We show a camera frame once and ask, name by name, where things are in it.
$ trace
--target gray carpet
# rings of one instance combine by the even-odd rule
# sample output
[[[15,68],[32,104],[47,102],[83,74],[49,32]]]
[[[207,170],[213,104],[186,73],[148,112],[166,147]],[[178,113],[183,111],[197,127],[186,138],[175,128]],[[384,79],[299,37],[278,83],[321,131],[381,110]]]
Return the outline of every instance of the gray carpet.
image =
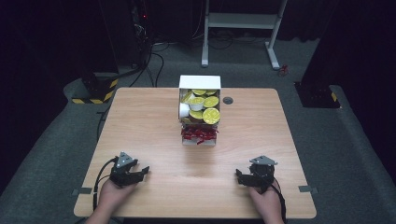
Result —
[[[156,45],[154,51],[164,59],[158,87],[177,87],[179,76],[187,74],[221,76],[224,88],[276,89],[308,184],[318,190],[313,194],[318,215],[313,219],[291,219],[289,223],[396,223],[396,188],[342,88],[331,86],[342,108],[304,108],[300,103],[293,82],[303,77],[318,41],[276,41],[276,56],[290,70],[285,77],[279,77],[271,68],[260,39],[239,40],[226,49],[209,49],[207,68],[201,67],[201,48]],[[228,43],[213,40],[211,45],[222,48]],[[156,75],[160,67],[160,58],[153,55],[151,73]],[[117,88],[128,87],[136,78],[137,75],[122,77]],[[79,84],[80,80],[76,80],[64,87],[68,99],[78,92]],[[147,72],[134,84],[150,86]],[[69,103],[65,107],[37,140],[2,194],[0,223],[79,221],[73,212],[77,196],[72,191],[81,187],[95,149],[100,118],[96,113],[105,111],[110,104]]]

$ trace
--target metal stand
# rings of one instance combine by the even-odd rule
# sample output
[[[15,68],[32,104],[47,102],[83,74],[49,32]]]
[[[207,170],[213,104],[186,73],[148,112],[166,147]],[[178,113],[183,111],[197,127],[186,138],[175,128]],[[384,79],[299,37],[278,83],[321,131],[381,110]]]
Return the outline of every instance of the metal stand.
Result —
[[[283,13],[288,0],[282,0],[280,9],[276,15],[263,14],[238,14],[238,13],[210,13],[209,0],[206,0],[205,9],[205,34],[204,44],[202,49],[202,67],[209,66],[209,49],[208,49],[208,31],[209,27],[224,27],[224,28],[249,28],[249,29],[269,29],[273,30],[271,40],[265,42],[271,65],[274,70],[280,68],[279,63],[274,52],[274,43],[276,35],[282,22]]]

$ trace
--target white box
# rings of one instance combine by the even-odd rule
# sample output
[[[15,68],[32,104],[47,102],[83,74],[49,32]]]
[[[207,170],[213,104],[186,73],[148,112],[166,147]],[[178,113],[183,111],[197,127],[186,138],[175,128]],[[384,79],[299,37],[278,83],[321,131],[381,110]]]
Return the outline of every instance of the white box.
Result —
[[[216,144],[219,120],[216,119],[215,123],[207,123],[207,119],[205,119],[205,121],[194,119],[191,117],[190,113],[194,113],[191,111],[196,110],[196,113],[200,114],[206,112],[207,109],[212,110],[211,112],[217,109],[220,112],[220,91],[220,76],[180,76],[178,120],[181,123],[183,145]],[[210,108],[196,108],[194,101],[202,100],[198,100],[198,98],[204,98],[206,100],[209,97],[212,99],[217,98],[219,100],[218,103],[214,106],[210,106]]]

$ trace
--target wooden table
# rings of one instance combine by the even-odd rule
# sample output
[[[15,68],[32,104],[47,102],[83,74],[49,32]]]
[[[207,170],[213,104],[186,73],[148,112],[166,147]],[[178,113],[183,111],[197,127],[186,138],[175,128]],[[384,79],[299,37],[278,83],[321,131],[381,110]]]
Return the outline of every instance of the wooden table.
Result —
[[[231,105],[221,101],[225,96]],[[216,145],[184,146],[177,88],[118,89],[82,187],[93,188],[102,166],[124,151],[139,159],[136,171],[150,170],[117,217],[257,218],[234,173],[248,174],[249,160],[264,155],[278,162],[287,218],[314,217],[311,194],[298,188],[307,183],[277,92],[224,88],[220,97]],[[79,194],[76,216],[91,213],[92,194]]]

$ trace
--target person's arm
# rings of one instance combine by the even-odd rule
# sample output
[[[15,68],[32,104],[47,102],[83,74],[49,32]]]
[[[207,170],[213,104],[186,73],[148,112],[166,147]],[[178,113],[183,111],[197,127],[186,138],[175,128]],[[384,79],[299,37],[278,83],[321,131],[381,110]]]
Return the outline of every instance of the person's arm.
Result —
[[[120,188],[111,180],[107,180],[100,191],[99,203],[85,223],[107,224],[112,214],[123,204],[137,184]]]
[[[279,185],[274,182],[274,186],[279,190]],[[279,196],[273,188],[268,188],[263,194],[259,189],[248,187],[248,192],[256,206],[257,211],[262,216],[265,224],[284,224],[281,214],[281,204]]]

